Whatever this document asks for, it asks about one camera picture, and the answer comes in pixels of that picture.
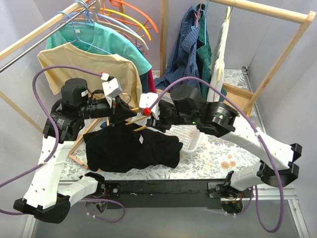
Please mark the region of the black t shirt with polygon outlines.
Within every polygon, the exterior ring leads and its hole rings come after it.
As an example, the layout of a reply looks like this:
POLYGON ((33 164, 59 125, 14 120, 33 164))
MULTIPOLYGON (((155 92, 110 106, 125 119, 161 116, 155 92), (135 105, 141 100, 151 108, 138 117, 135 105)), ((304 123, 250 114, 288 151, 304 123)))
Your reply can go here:
POLYGON ((137 124, 120 123, 84 134, 88 168, 126 173, 148 166, 178 166, 183 147, 178 137, 149 129, 135 131, 137 128, 137 124))

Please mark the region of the beige t shirt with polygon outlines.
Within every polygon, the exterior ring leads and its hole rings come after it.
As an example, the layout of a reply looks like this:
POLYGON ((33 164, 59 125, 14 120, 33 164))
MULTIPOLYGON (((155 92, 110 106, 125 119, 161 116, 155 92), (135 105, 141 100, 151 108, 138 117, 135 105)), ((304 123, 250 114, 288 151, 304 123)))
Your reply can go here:
MULTIPOLYGON (((68 65, 94 73, 107 73, 117 78, 124 95, 121 98, 135 108, 139 105, 142 94, 141 80, 134 63, 124 57, 97 55, 78 49, 66 43, 53 49, 40 51, 38 60, 42 68, 53 65, 68 65)), ((68 68, 54 68, 44 72, 49 87, 54 95, 58 94, 64 83, 72 78, 83 78, 90 91, 102 89, 103 81, 99 76, 68 68)))

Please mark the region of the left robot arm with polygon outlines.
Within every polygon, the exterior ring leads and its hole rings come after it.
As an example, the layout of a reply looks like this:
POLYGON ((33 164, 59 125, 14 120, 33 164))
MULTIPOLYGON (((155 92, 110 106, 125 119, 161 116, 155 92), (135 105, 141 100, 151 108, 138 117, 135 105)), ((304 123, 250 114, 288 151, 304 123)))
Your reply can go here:
POLYGON ((61 99, 52 107, 44 127, 39 168, 24 197, 13 205, 17 211, 54 224, 61 223, 71 206, 84 197, 101 198, 106 192, 105 179, 97 173, 87 173, 66 188, 58 187, 84 120, 108 117, 111 124, 117 124, 136 115, 120 98, 123 92, 120 82, 107 74, 102 76, 102 89, 95 90, 104 94, 103 99, 89 96, 87 81, 82 78, 67 80, 60 92, 61 99))

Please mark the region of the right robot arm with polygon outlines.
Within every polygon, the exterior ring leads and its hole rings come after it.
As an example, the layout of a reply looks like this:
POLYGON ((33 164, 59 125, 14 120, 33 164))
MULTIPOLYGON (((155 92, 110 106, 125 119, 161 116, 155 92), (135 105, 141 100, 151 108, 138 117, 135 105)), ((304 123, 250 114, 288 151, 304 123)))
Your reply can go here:
POLYGON ((151 117, 147 126, 166 132, 172 125, 194 125, 200 132, 232 142, 259 158, 253 166, 229 172, 223 188, 230 197, 258 184, 285 187, 298 178, 302 146, 279 142, 252 128, 246 118, 221 102, 206 102, 199 90, 181 84, 170 92, 172 102, 155 93, 142 94, 139 106, 151 117))

